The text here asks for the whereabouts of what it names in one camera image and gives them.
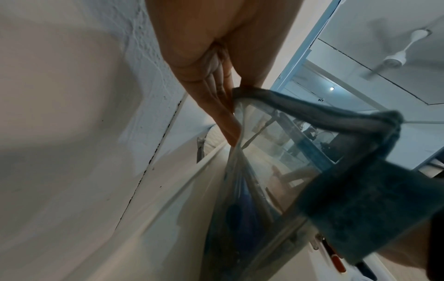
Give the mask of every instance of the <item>blue door frame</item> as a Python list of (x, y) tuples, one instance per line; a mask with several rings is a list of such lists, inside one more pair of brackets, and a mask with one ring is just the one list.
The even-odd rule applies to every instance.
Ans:
[(333, 15), (336, 8), (339, 6), (341, 0), (332, 0), (328, 5), (325, 12), (319, 18), (318, 22), (314, 25), (313, 29), (307, 35), (301, 46), (297, 49), (296, 53), (288, 62), (287, 66), (282, 71), (281, 75), (274, 81), (270, 90), (280, 92), (285, 87), (287, 82), (295, 75), (299, 68), (304, 64), (307, 56), (311, 52), (310, 47), (327, 24), (330, 17)]

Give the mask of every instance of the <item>dark strap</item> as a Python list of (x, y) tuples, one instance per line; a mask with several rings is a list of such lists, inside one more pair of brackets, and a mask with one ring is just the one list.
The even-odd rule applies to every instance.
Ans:
[(444, 281), (444, 209), (434, 214), (429, 238), (427, 277), (431, 281)]

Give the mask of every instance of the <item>ceiling fan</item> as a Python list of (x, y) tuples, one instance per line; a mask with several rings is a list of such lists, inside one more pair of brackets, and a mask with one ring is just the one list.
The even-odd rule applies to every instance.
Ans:
[(381, 18), (373, 20), (369, 23), (369, 27), (372, 29), (375, 37), (381, 44), (382, 49), (388, 55), (384, 58), (381, 64), (374, 67), (369, 73), (363, 75), (367, 80), (381, 74), (387, 69), (399, 69), (402, 66), (417, 67), (423, 69), (430, 69), (435, 71), (444, 71), (444, 62), (439, 61), (425, 61), (418, 59), (407, 60), (407, 49), (412, 46), (413, 43), (420, 41), (432, 34), (432, 28), (444, 19), (444, 15), (438, 17), (426, 27), (422, 27), (413, 31), (410, 31), (410, 43), (403, 49), (396, 53), (393, 52), (389, 44), (389, 36), (387, 34), (387, 19)]

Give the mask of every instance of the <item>clear plastic pouch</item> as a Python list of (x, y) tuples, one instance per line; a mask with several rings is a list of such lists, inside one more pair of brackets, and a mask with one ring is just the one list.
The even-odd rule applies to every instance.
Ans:
[[(398, 112), (361, 115), (256, 88), (236, 88), (233, 96), (243, 131), (215, 204), (200, 280), (268, 280), (318, 231), (357, 262), (442, 205), (410, 214), (396, 229), (368, 231), (359, 223), (378, 207), (389, 220), (404, 204), (393, 199), (398, 190), (385, 189), (390, 173), (360, 182), (375, 169), (409, 173), (384, 161), (399, 138)], [(372, 194), (393, 200), (359, 201)], [(377, 238), (353, 249), (359, 241), (350, 237), (363, 231)]]

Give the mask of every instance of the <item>person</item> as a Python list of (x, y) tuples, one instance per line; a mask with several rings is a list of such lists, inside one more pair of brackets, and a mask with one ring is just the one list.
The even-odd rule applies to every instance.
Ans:
[[(241, 131), (232, 114), (232, 68), (240, 75), (241, 86), (260, 87), (302, 2), (146, 0), (164, 60), (189, 95), (220, 126), (230, 145), (235, 145)], [(436, 233), (432, 229), (443, 225), (436, 221), (443, 220), (434, 218), (418, 225), (380, 253), (400, 264), (428, 268), (429, 278), (444, 280), (436, 273), (437, 267), (430, 269), (438, 260), (436, 251), (428, 247), (429, 237)], [(429, 259), (432, 255), (435, 262)]]

